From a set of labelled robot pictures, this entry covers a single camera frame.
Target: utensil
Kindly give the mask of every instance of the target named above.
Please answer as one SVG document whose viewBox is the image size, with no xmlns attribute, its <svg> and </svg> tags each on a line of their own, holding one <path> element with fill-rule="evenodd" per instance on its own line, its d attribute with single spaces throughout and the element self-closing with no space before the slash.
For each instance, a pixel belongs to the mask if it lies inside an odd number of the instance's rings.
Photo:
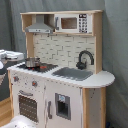
<svg viewBox="0 0 128 128">
<path fill-rule="evenodd" d="M 38 57 L 29 57 L 25 59 L 25 65 L 29 68 L 35 68 L 40 66 L 40 58 Z"/>
</svg>

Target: stove burner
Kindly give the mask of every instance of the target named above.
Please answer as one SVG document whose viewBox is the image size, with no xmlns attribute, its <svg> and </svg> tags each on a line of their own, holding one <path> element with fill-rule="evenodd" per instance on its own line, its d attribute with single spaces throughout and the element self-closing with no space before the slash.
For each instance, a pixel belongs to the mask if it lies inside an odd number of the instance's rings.
<svg viewBox="0 0 128 128">
<path fill-rule="evenodd" d="M 27 67 L 25 64 L 22 64 L 20 66 L 17 66 L 19 68 L 22 69 L 26 69 L 26 70 L 32 70 L 32 71 L 36 71 L 36 72 L 47 72 L 55 67 L 58 67 L 57 65 L 53 65 L 53 64 L 46 64 L 46 63 L 41 63 L 40 67 L 35 67 L 35 68 L 29 68 Z"/>
</svg>

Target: faucet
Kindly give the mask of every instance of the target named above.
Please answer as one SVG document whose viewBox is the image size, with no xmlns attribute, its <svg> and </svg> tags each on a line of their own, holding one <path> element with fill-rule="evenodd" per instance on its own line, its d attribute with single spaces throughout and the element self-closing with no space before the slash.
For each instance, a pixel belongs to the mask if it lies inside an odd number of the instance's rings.
<svg viewBox="0 0 128 128">
<path fill-rule="evenodd" d="M 78 67 L 78 69 L 81 69 L 81 70 L 85 69 L 86 64 L 87 64 L 87 62 L 85 62 L 85 63 L 81 62 L 81 57 L 84 53 L 89 55 L 89 57 L 91 59 L 91 65 L 94 65 L 94 58 L 93 58 L 92 54 L 87 50 L 81 51 L 80 54 L 79 54 L 79 62 L 76 64 L 76 67 Z"/>
</svg>

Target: wooden play kitchen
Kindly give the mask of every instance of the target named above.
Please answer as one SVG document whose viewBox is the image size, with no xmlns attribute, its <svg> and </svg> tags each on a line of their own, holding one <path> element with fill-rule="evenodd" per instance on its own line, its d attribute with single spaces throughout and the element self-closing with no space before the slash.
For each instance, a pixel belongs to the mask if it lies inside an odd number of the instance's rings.
<svg viewBox="0 0 128 128">
<path fill-rule="evenodd" d="M 102 71 L 102 11 L 28 12 L 21 18 L 27 57 L 41 58 L 42 65 L 8 68 L 12 116 L 24 115 L 37 128 L 105 128 L 106 86 L 115 77 Z M 94 64 L 85 55 L 81 71 L 76 64 L 83 50 Z M 76 79 L 84 72 L 92 74 Z"/>
</svg>

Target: oven window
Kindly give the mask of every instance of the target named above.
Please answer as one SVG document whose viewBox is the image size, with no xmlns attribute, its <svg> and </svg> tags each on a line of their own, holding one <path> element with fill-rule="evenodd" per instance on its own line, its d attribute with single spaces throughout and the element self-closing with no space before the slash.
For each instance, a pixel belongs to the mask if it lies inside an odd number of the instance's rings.
<svg viewBox="0 0 128 128">
<path fill-rule="evenodd" d="M 36 123 L 38 122 L 37 102 L 35 100 L 19 95 L 19 109 L 20 115 L 26 116 Z"/>
<path fill-rule="evenodd" d="M 61 18 L 62 29 L 77 29 L 77 18 Z"/>
</svg>

